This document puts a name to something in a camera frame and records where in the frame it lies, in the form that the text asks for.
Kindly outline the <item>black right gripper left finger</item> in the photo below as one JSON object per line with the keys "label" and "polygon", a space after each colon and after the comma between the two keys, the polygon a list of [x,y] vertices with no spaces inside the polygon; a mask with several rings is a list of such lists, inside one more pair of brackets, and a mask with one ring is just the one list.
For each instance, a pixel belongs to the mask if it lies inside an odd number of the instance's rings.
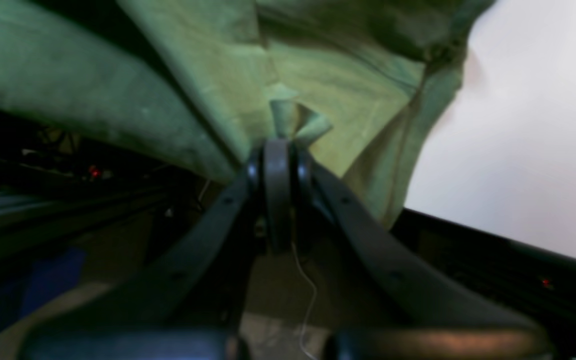
{"label": "black right gripper left finger", "polygon": [[249,360],[242,297],[262,249],[291,243],[286,139],[254,150],[183,239],[130,280],[30,331],[20,360]]}

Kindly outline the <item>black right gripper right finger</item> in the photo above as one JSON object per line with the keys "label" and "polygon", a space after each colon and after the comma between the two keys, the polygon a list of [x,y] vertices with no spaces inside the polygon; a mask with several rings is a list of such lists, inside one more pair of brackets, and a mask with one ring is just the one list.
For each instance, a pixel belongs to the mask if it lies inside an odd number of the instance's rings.
{"label": "black right gripper right finger", "polygon": [[308,150],[295,151],[304,203],[333,219],[363,275],[405,318],[390,328],[340,330],[327,360],[551,360],[553,347],[529,317],[497,305],[438,271],[385,230],[358,197]]}

